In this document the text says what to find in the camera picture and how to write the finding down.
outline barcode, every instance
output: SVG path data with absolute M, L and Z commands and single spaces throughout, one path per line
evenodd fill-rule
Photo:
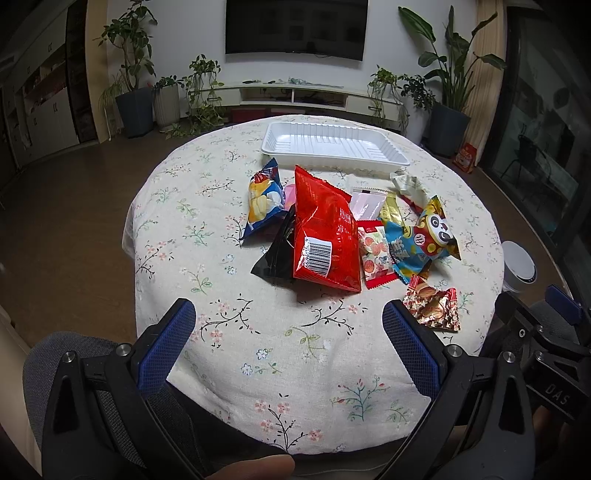
M 312 236 L 304 239 L 304 266 L 318 275 L 326 277 L 330 270 L 332 244 Z

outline curtain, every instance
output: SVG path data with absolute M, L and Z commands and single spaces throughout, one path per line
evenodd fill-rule
M 506 26 L 503 0 L 476 0 L 477 24 L 495 12 L 498 13 L 498 17 L 476 34 L 472 44 L 473 51 L 478 55 L 494 53 L 504 59 Z M 503 72 L 482 61 L 475 63 L 473 71 L 472 84 L 475 88 L 464 110 L 464 113 L 471 117 L 465 141 L 476 147 L 478 151 L 476 164 L 478 164 L 495 117 Z

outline blue snack bag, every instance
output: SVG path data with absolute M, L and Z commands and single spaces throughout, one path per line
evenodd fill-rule
M 248 204 L 248 220 L 240 240 L 262 228 L 273 217 L 281 219 L 287 213 L 285 193 L 279 180 L 279 167 L 274 158 L 252 176 L 248 186 Z
M 415 226 L 386 222 L 385 232 L 394 270 L 406 284 L 429 261 L 448 255 L 460 260 L 457 241 L 436 196 L 429 200 Z

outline hand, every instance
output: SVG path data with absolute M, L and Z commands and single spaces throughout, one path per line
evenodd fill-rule
M 208 480 L 287 480 L 296 464 L 289 455 L 237 462 L 208 476 Z

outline metal screw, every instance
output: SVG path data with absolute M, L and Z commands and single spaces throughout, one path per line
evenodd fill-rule
M 65 364 L 69 364 L 76 358 L 76 352 L 66 352 L 61 356 L 61 361 Z
M 459 345 L 451 344 L 447 346 L 447 353 L 451 356 L 458 357 L 464 353 L 464 350 L 462 350 L 462 347 Z
M 511 352 L 503 352 L 503 360 L 508 364 L 515 362 L 515 355 Z
M 115 353 L 119 356 L 128 356 L 131 351 L 131 345 L 128 343 L 122 343 L 115 349 Z

